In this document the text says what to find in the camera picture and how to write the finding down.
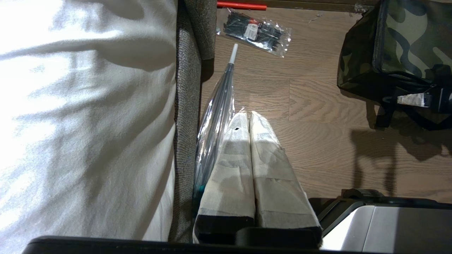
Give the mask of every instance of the red pipe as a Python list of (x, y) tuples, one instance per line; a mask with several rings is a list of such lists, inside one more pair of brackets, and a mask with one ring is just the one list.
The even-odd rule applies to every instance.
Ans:
[(255, 10), (266, 10), (266, 5), (250, 5), (250, 4), (240, 4), (240, 3), (230, 3), (230, 2), (218, 2), (217, 7), (220, 8), (234, 8), (234, 9), (255, 9)]

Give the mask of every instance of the plastic bag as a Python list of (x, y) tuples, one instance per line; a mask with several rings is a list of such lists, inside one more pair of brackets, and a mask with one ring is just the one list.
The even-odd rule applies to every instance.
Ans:
[(291, 40), (291, 28), (283, 28), (266, 18), (252, 18), (231, 8), (217, 17), (217, 34), (234, 38), (275, 56), (284, 58)]
[(198, 133), (195, 175), (193, 186), (193, 217), (198, 213), (204, 188), (217, 159), (226, 127), (234, 116), (234, 60), (238, 45), (234, 45), (231, 59), (215, 86), (207, 104)]

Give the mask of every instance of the black strap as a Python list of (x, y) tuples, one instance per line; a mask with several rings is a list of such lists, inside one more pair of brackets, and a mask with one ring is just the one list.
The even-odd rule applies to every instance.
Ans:
[(452, 129), (452, 115), (450, 115), (440, 123), (434, 123), (431, 120), (428, 120), (427, 118), (421, 116), (418, 112), (416, 112), (416, 110), (412, 106), (398, 105), (397, 102), (392, 103), (394, 97), (391, 98), (391, 102), (381, 104), (381, 106), (385, 110), (385, 114), (377, 116), (377, 120), (375, 122), (376, 127), (380, 128), (389, 127), (392, 115), (394, 114), (396, 108), (399, 107), (403, 112), (406, 113), (408, 117), (411, 118), (411, 120), (413, 120), (416, 124), (418, 124), (419, 126), (428, 131)]
[(431, 120), (428, 120), (427, 118), (421, 116), (416, 110), (411, 106), (401, 105), (399, 107), (403, 112), (405, 112), (411, 120), (413, 120), (415, 123), (417, 123), (422, 128), (428, 130), (428, 131), (438, 131), (438, 130), (444, 130), (444, 129), (451, 129), (452, 128), (452, 115), (444, 119), (440, 123), (434, 123)]
[(379, 127), (379, 128), (389, 127), (389, 124), (391, 123), (392, 115), (394, 114), (394, 111), (397, 108), (397, 97), (402, 96), (402, 95), (406, 95), (406, 92), (396, 89), (389, 102), (385, 101), (384, 99), (380, 102), (380, 105), (385, 110), (385, 114), (377, 115), (377, 119), (375, 121), (375, 127)]

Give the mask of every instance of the camouflage bag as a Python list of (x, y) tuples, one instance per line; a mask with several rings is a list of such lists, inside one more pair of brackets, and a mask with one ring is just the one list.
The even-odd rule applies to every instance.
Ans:
[(339, 59), (338, 86), (380, 103), (388, 127), (396, 108), (427, 130), (437, 124), (416, 108), (452, 113), (452, 4), (429, 0), (382, 0), (350, 29)]

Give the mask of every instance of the white fabric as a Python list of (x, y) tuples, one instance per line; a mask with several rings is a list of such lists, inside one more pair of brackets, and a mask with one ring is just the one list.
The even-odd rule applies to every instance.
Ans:
[(0, 253), (166, 240), (176, 0), (0, 2)]

